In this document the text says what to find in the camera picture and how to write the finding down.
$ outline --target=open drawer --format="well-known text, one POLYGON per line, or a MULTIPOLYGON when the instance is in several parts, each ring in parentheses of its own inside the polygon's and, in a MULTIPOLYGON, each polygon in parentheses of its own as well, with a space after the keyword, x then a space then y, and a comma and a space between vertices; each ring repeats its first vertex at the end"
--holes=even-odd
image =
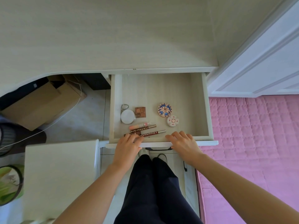
POLYGON ((144 122, 156 128, 149 133, 166 130, 166 133, 145 137, 142 147, 170 147, 166 134, 185 131, 193 135, 198 145, 217 145, 214 141, 205 73, 131 74, 111 76, 110 135, 107 148, 115 148, 118 140, 129 133, 129 126, 121 122, 121 106, 129 109, 146 107, 146 118, 136 118, 130 125, 144 122), (158 114, 158 106, 168 103, 171 115, 179 118, 176 127, 169 127, 167 118, 158 114))

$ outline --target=pink bedspread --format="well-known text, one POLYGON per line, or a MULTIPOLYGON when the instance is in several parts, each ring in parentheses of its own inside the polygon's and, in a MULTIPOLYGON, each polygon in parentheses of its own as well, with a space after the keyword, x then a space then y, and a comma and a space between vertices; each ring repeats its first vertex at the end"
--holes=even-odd
MULTIPOLYGON (((210 107, 219 145, 203 152, 299 211, 299 95, 210 98, 210 107)), ((245 223, 197 174, 203 222, 245 223)))

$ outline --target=white cable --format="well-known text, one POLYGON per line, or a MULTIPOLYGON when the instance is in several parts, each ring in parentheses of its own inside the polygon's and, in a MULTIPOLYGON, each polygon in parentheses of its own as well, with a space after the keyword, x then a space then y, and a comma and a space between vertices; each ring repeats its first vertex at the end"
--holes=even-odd
MULTIPOLYGON (((81 99, 82 89, 81 89, 81 85, 80 85, 80 83, 77 83, 77 84, 79 84, 79 86, 80 86, 80 91, 81 91, 80 98, 79 98, 79 100, 78 100, 78 102, 77 102, 77 104, 78 104, 79 101, 80 101, 80 99, 81 99)), ((63 116, 61 116, 55 123, 57 123, 59 120, 61 120, 67 113, 65 113, 63 116)), ((18 141, 18 142, 13 143, 13 144, 4 146, 4 147, 0 148, 0 150, 1 150, 1 149, 4 149, 5 147, 8 147, 8 146, 17 144, 17 143, 19 143, 19 142, 22 142, 22 141, 24 141, 24 140, 26 140, 26 139, 28 139, 28 138, 30 138, 30 137, 33 137, 33 136, 35 136, 35 135, 37 135, 37 134, 39 134, 39 133, 45 131, 46 129, 44 129, 44 130, 42 130, 42 131, 40 131, 40 132, 38 132, 38 133, 36 133, 36 134, 34 134, 34 135, 31 135, 31 136, 29 136, 29 137, 27 137, 27 138, 25 138, 25 139, 23 139, 23 140, 20 140, 20 141, 18 141)))

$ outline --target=black trousers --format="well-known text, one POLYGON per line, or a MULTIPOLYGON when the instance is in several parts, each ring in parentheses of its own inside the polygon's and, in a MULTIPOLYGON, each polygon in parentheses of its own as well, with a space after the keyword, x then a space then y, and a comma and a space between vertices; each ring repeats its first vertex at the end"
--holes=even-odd
POLYGON ((202 224, 181 194, 177 176, 160 158, 135 163, 125 200, 114 224, 202 224))

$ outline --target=white sneaker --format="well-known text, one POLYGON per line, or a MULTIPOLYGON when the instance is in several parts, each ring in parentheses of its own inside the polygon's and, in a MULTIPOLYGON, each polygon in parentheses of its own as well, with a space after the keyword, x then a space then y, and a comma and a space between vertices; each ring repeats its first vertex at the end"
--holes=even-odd
POLYGON ((167 157, 164 153, 160 153, 157 158, 162 159, 165 163, 167 163, 167 157))
POLYGON ((144 154, 146 154, 146 155, 150 155, 150 152, 149 152, 147 149, 142 148, 142 149, 138 152, 138 155, 139 155, 139 157, 140 157, 140 156, 142 156, 142 155, 144 155, 144 154))

